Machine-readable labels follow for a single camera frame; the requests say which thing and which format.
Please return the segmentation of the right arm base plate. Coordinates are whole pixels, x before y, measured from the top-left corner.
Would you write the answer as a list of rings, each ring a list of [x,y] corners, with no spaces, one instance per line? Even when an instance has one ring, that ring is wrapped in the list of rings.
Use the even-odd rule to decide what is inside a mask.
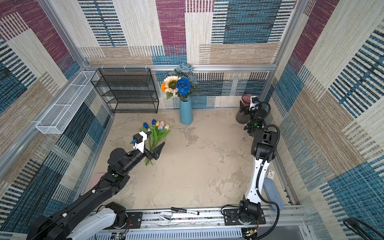
[[[261,213],[257,220],[253,215],[240,214],[239,210],[235,208],[224,208],[221,210],[221,213],[224,216],[226,226],[266,224],[264,213]]]

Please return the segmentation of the orange marigold flower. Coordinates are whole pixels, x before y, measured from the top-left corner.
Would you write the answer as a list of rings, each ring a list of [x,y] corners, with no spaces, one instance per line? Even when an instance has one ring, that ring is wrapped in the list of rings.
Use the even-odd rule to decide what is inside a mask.
[[[165,92],[166,89],[167,89],[166,83],[162,83],[162,85],[161,85],[161,90],[162,90],[163,92]]]

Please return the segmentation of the dark red glass vase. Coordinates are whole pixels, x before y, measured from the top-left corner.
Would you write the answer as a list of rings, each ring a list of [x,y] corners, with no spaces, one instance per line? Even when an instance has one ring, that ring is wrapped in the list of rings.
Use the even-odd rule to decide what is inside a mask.
[[[240,108],[236,115],[236,121],[240,124],[246,124],[249,121],[251,97],[253,94],[244,94],[240,100]]]

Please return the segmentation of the light blue ceramic vase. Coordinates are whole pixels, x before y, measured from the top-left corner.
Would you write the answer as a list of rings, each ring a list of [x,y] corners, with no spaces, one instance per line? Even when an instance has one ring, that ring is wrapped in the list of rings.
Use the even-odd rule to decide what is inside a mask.
[[[193,109],[190,97],[185,101],[180,100],[180,122],[184,125],[190,125],[193,122]]]

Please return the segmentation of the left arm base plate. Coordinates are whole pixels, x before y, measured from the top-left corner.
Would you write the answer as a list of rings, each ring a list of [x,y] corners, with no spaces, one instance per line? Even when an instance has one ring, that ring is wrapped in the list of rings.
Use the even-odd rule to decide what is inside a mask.
[[[140,229],[142,224],[143,212],[126,212],[123,230]]]

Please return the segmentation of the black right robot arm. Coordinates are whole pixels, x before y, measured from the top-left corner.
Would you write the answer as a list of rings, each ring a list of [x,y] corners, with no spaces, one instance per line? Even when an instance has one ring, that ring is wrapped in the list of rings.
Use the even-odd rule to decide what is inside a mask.
[[[239,203],[239,223],[243,225],[250,225],[259,220],[262,216],[262,202],[271,204],[276,211],[280,210],[276,202],[267,201],[262,196],[267,170],[276,156],[275,149],[280,139],[280,130],[274,125],[272,127],[277,130],[276,132],[267,131],[268,127],[263,127],[264,117],[269,114],[266,110],[259,108],[254,112],[254,118],[244,127],[244,130],[253,137],[251,155],[254,157],[254,168],[249,188]]]

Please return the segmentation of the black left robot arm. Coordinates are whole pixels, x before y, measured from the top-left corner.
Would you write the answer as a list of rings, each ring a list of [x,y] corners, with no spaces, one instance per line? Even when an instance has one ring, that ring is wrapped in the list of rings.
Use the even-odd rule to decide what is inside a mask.
[[[150,133],[140,132],[132,140],[133,150],[127,153],[122,148],[113,150],[108,159],[108,172],[100,181],[65,209],[49,218],[41,216],[30,227],[28,240],[87,240],[97,232],[117,226],[129,225],[125,207],[109,203],[99,213],[91,212],[104,201],[110,199],[124,188],[130,177],[128,173],[144,158],[158,159],[164,143],[153,152],[145,148],[145,141]]]

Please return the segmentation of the cream white tulip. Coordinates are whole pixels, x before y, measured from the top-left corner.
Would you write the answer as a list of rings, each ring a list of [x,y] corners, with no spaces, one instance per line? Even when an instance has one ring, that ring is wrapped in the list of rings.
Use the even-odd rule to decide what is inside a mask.
[[[171,132],[169,125],[165,125],[163,128],[164,128],[164,133],[162,134],[163,138],[160,140],[159,143],[161,143],[162,140]]]

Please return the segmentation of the dusty blue rose bouquet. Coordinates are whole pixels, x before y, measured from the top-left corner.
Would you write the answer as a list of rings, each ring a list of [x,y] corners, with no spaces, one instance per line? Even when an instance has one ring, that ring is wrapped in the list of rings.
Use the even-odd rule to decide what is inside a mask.
[[[189,80],[192,90],[194,90],[198,84],[198,78],[193,73],[195,68],[192,65],[181,63],[173,71],[168,72],[168,76],[179,76]]]

